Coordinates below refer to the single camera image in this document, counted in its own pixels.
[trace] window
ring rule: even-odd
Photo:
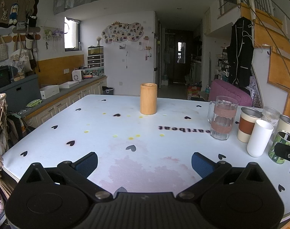
[[[185,43],[178,42],[178,63],[185,64]]]
[[[64,18],[64,48],[65,51],[80,50],[80,21]]]

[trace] mirror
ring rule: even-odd
[[[185,64],[186,43],[178,42],[178,63]]]

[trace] white table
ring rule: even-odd
[[[237,139],[238,124],[228,140],[212,138],[206,132],[210,130],[207,102],[158,98],[157,110],[154,115],[141,114],[139,97],[87,95],[6,152],[4,170],[19,181],[33,162],[55,167],[94,151],[99,163],[88,179],[109,192],[123,187],[128,192],[172,191],[177,195],[201,179],[191,165],[194,152],[214,162],[222,154],[233,167],[259,163],[276,190],[279,184],[285,188],[278,193],[285,205],[283,220],[290,217],[290,162],[274,163],[268,156],[270,145],[261,157],[251,157],[247,144]],[[67,144],[70,141],[74,141],[72,146]],[[136,151],[126,150],[130,145]]]

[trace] green can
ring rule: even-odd
[[[282,144],[290,146],[290,133],[283,130],[277,131],[277,134],[275,135],[271,149],[269,150],[269,153],[268,153],[269,157],[272,159],[273,162],[277,164],[283,164],[285,162],[285,159],[279,156],[276,156],[274,153],[274,147],[277,143],[282,143]]]

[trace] tote bag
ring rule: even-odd
[[[8,50],[7,50],[7,45],[4,42],[2,35],[0,35],[0,38],[2,40],[2,44],[0,44],[0,62],[2,62],[8,59]]]
[[[19,50],[16,50],[18,39],[20,41],[21,48]],[[26,49],[24,49],[24,46],[23,46],[22,41],[21,41],[21,36],[19,33],[17,33],[17,38],[15,41],[15,45],[13,47],[13,50],[14,50],[14,52],[10,55],[10,59],[13,61],[21,62],[21,63],[23,62],[25,72],[32,71],[30,60],[28,57],[28,51]]]

